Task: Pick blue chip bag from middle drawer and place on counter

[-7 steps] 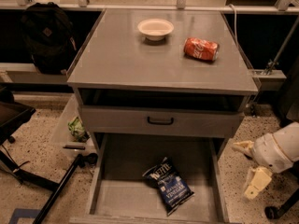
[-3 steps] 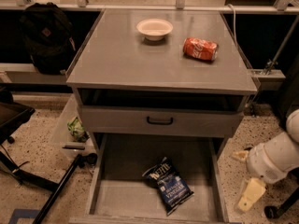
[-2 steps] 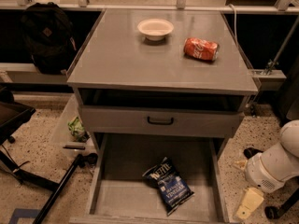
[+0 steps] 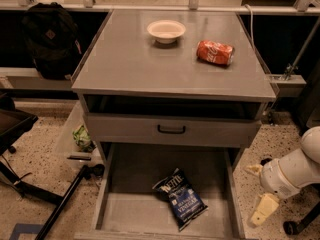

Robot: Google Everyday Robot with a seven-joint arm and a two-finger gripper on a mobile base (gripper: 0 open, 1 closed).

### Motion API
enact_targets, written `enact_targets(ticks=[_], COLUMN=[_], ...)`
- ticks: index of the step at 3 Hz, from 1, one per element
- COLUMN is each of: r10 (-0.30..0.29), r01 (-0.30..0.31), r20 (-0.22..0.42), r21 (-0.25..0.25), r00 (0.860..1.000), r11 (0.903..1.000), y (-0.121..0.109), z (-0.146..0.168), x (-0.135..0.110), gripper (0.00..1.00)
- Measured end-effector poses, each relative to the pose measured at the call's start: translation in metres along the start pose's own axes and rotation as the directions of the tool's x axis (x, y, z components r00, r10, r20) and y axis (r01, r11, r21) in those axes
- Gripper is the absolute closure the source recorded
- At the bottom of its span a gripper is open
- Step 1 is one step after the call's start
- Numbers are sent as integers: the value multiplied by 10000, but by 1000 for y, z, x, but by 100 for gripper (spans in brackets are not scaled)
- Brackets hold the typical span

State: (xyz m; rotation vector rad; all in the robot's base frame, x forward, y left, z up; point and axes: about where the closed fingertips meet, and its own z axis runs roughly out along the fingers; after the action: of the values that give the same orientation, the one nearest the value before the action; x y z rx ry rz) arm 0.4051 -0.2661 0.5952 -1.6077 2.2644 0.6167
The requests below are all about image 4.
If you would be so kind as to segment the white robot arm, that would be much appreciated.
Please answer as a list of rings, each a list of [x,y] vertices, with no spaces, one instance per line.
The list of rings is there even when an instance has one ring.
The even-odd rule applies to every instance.
[[[245,171],[258,177],[265,191],[250,218],[251,224],[260,226],[278,209],[281,200],[320,183],[320,127],[307,130],[298,149],[264,165],[248,165]]]

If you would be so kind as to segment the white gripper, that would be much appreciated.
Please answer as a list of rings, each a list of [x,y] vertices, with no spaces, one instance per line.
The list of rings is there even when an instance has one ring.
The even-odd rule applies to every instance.
[[[279,207],[280,199],[288,199],[300,192],[283,174],[278,159],[261,164],[247,165],[245,171],[260,178],[260,184],[268,193],[260,196],[250,222],[254,226],[262,225]]]

